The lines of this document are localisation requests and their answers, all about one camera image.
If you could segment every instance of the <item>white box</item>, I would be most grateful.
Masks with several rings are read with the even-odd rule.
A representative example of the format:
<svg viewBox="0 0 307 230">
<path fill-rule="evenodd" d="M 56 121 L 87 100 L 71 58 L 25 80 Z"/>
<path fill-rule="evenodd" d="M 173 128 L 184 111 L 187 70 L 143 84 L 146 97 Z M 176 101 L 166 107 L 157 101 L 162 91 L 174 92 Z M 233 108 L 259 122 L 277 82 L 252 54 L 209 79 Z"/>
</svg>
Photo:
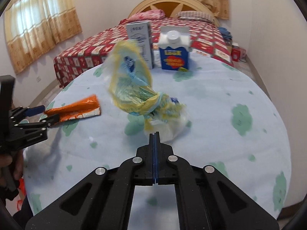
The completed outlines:
<svg viewBox="0 0 307 230">
<path fill-rule="evenodd" d="M 150 22 L 132 22 L 126 25 L 129 39 L 134 39 L 140 47 L 140 54 L 149 69 L 153 68 L 153 49 L 151 42 Z"/>
</svg>

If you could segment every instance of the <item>white tablecloth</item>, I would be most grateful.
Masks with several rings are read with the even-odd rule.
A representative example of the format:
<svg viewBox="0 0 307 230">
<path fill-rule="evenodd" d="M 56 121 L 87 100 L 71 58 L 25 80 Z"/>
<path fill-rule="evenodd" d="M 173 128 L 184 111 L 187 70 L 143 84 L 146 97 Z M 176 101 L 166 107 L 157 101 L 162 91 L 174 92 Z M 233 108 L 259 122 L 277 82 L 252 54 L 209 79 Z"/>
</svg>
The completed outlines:
<svg viewBox="0 0 307 230">
<path fill-rule="evenodd" d="M 187 105 L 190 122 L 171 142 L 191 165 L 211 164 L 277 218 L 289 188 L 290 147 L 286 128 L 264 92 L 245 74 L 192 53 L 188 73 L 154 68 L 153 89 Z M 24 152 L 24 178 L 34 214 L 96 167 L 118 167 L 148 143 L 142 117 L 112 104 L 103 65 L 63 89 L 49 108 L 96 94 L 101 116 L 61 123 L 48 140 Z M 136 187 L 128 229 L 179 229 L 174 186 Z"/>
</svg>

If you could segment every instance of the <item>white wall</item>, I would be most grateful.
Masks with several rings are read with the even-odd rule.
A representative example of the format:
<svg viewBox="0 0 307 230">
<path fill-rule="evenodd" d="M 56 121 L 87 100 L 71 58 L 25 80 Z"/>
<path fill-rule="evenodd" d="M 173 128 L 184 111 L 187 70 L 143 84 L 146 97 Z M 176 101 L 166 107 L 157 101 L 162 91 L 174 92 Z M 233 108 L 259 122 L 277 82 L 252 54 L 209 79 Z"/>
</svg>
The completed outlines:
<svg viewBox="0 0 307 230">
<path fill-rule="evenodd" d="M 11 65 L 4 34 L 4 15 L 0 17 L 0 75 L 16 77 L 13 100 L 16 106 L 28 106 L 56 79 L 53 58 L 63 50 L 107 28 L 118 25 L 143 0 L 74 0 L 83 33 L 59 45 L 42 56 L 17 77 Z"/>
<path fill-rule="evenodd" d="M 293 0 L 252 0 L 248 56 L 280 113 L 291 146 L 285 206 L 307 192 L 307 22 Z"/>
<path fill-rule="evenodd" d="M 251 0 L 229 0 L 230 20 L 219 20 L 221 27 L 231 32 L 233 42 L 249 49 L 252 24 Z"/>
</svg>

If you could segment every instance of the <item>milk carton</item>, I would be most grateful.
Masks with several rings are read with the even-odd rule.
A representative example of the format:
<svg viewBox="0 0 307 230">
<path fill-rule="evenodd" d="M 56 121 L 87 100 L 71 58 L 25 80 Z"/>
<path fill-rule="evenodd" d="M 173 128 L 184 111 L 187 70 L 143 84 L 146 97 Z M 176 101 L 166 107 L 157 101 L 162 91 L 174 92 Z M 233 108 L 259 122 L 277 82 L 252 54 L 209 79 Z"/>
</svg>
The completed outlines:
<svg viewBox="0 0 307 230">
<path fill-rule="evenodd" d="M 187 71 L 190 33 L 188 27 L 161 27 L 159 50 L 162 69 Z"/>
<path fill-rule="evenodd" d="M 144 58 L 149 69 L 153 68 L 153 53 L 150 32 L 150 22 L 132 22 L 126 25 L 126 30 L 129 39 L 134 39 L 138 42 L 140 54 Z"/>
</svg>

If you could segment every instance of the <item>orange plastic packaging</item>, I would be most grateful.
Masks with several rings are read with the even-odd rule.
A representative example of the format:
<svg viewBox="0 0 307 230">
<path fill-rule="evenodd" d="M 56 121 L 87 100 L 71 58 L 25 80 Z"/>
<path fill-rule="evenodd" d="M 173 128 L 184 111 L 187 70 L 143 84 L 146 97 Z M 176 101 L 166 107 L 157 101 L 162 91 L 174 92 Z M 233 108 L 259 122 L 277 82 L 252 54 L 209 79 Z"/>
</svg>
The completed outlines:
<svg viewBox="0 0 307 230">
<path fill-rule="evenodd" d="M 96 95 L 91 95 L 75 103 L 53 108 L 44 112 L 47 116 L 59 114 L 60 122 L 71 119 L 93 117 L 101 114 L 100 105 Z"/>
</svg>

